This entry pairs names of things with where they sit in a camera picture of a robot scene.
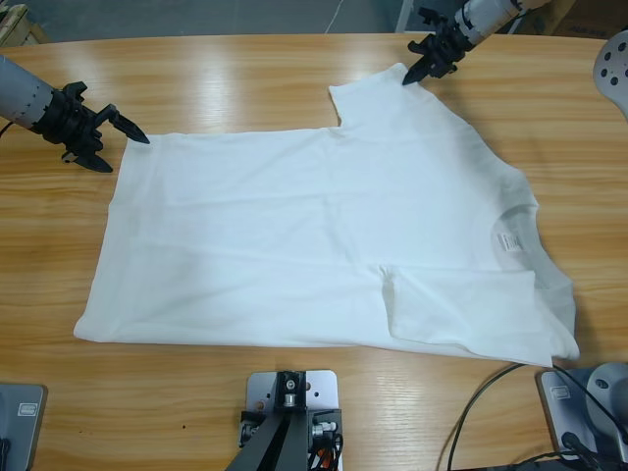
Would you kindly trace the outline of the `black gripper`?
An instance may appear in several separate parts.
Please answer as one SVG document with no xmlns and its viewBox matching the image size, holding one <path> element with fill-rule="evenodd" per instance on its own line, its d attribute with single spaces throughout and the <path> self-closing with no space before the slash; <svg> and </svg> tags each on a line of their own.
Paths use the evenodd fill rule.
<svg viewBox="0 0 628 471">
<path fill-rule="evenodd" d="M 76 156 L 74 162 L 77 165 L 97 173 L 113 172 L 113 168 L 97 154 L 103 149 L 102 133 L 98 128 L 105 121 L 132 141 L 150 143 L 139 126 L 120 114 L 114 105 L 109 104 L 96 113 L 82 105 L 80 95 L 81 91 L 53 90 L 50 103 L 31 130 L 48 142 L 63 144 L 67 153 Z"/>
<path fill-rule="evenodd" d="M 420 82 L 427 76 L 440 79 L 456 72 L 454 63 L 473 48 L 460 24 L 455 21 L 437 23 L 435 32 L 426 38 L 424 56 L 408 69 L 402 84 Z"/>
</svg>

